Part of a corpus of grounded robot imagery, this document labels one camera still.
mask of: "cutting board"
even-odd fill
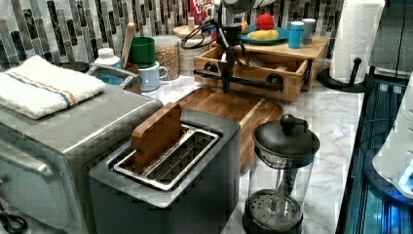
[[[252,134],[263,123],[280,120],[282,106],[259,97],[239,93],[224,94],[222,90],[200,88],[178,101],[182,108],[203,111],[230,119],[241,125],[241,172],[244,173],[252,159]]]

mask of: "plate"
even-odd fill
[[[248,38],[248,33],[255,31],[255,25],[250,25],[248,27],[248,31],[243,34],[242,41],[245,44],[249,45],[257,45],[257,46],[272,46],[272,45],[277,45],[280,43],[285,42],[288,39],[289,32],[288,30],[277,27],[277,32],[280,34],[279,39],[274,39],[274,40],[255,40],[255,39],[249,39]]]

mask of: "striped dish towel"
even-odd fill
[[[60,68],[39,56],[0,73],[0,104],[32,119],[72,106],[104,91],[99,79]]]

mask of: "toaster oven handle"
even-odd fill
[[[0,160],[13,164],[24,170],[34,172],[40,176],[48,177],[54,173],[45,163],[33,158],[22,150],[0,140]]]

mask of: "paper towel roll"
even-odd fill
[[[349,83],[354,60],[360,58],[355,84],[364,80],[384,6],[384,0],[344,1],[331,61],[331,78]]]

